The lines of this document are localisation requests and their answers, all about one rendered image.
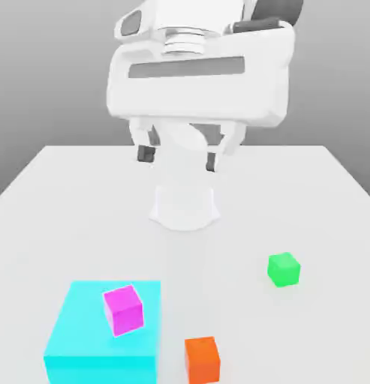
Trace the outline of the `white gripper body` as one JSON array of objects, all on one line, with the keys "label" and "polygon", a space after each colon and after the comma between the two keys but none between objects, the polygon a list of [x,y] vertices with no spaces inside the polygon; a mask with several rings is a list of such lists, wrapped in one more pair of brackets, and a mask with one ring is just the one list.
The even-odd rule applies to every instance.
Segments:
[{"label": "white gripper body", "polygon": [[286,22],[209,39],[199,56],[163,56],[157,41],[123,44],[110,62],[107,109],[122,119],[276,127],[287,115],[294,44]]}]

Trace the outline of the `small green cube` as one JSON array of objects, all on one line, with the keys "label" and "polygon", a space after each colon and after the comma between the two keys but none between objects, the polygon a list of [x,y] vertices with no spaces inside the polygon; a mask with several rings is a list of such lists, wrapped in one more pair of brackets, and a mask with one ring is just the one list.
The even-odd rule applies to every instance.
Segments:
[{"label": "small green cube", "polygon": [[267,274],[277,287],[299,283],[300,270],[301,265],[289,252],[269,256]]}]

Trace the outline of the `small magenta cube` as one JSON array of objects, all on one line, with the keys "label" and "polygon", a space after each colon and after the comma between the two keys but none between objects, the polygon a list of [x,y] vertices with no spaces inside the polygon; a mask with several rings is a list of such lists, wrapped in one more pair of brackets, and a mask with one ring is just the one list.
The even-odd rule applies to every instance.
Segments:
[{"label": "small magenta cube", "polygon": [[132,284],[105,292],[103,300],[113,337],[144,327],[143,303]]}]

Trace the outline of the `small orange cube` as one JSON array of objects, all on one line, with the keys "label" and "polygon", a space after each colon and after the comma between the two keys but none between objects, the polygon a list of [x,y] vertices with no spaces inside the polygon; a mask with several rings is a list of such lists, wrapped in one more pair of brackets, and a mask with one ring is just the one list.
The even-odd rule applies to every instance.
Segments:
[{"label": "small orange cube", "polygon": [[214,337],[185,339],[188,384],[210,384],[220,380],[221,359]]}]

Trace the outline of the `large cyan box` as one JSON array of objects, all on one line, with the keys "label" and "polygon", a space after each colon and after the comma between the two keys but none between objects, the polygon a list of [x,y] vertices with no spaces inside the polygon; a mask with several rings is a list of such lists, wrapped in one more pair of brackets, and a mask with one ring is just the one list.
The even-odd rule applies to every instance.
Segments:
[{"label": "large cyan box", "polygon": [[129,282],[71,283],[44,351],[50,384],[158,384],[161,283],[132,284],[143,305],[144,324],[116,337],[105,314],[104,293]]}]

